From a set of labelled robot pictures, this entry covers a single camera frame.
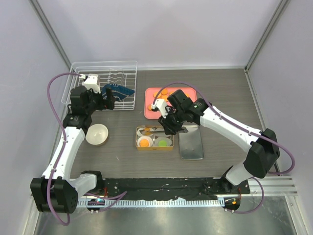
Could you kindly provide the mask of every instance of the gray wooden tabletop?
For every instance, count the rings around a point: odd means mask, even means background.
[[[193,84],[225,114],[261,129],[243,69],[139,71],[135,109],[97,111],[92,115],[93,124],[106,125],[109,139],[102,146],[92,146],[86,140],[81,144],[71,178],[77,178],[84,170],[101,171],[104,178],[220,177],[230,166],[245,159],[245,152],[236,144],[203,127],[203,160],[181,160],[177,135],[172,151],[146,152],[136,149],[136,127],[158,124],[156,120],[147,120],[144,117],[145,90],[149,87],[162,87],[174,81]]]

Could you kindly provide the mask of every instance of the green object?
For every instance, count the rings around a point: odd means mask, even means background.
[[[158,143],[158,146],[159,146],[159,147],[167,147],[167,141],[160,141],[160,142]]]

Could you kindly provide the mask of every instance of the white wall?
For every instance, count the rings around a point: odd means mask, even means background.
[[[67,68],[28,1],[0,2],[0,32],[0,227],[20,235],[30,182],[47,167],[56,135],[46,86]],[[64,82],[51,93],[59,113]]]
[[[294,153],[292,178],[313,224],[313,2],[292,0],[250,71],[267,127]],[[290,166],[284,154],[282,169]]]
[[[280,0],[39,0],[71,62],[245,66]]]

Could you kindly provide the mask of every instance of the pink tray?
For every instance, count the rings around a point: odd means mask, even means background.
[[[148,109],[148,105],[149,104],[152,104],[153,100],[154,100],[154,97],[153,97],[153,94],[154,92],[158,92],[161,88],[160,87],[151,87],[151,88],[148,88],[146,90],[146,93],[145,93],[145,107],[144,107],[144,114],[145,114],[145,117],[147,119],[158,119],[160,116],[161,116],[161,113],[159,111],[157,112],[153,112],[153,111],[150,111]],[[197,100],[197,93],[196,91],[193,89],[193,88],[189,88],[189,87],[169,87],[169,88],[166,88],[168,90],[168,92],[174,92],[176,90],[182,90],[186,95],[189,95],[189,97],[191,98],[191,100],[193,102],[195,102]]]

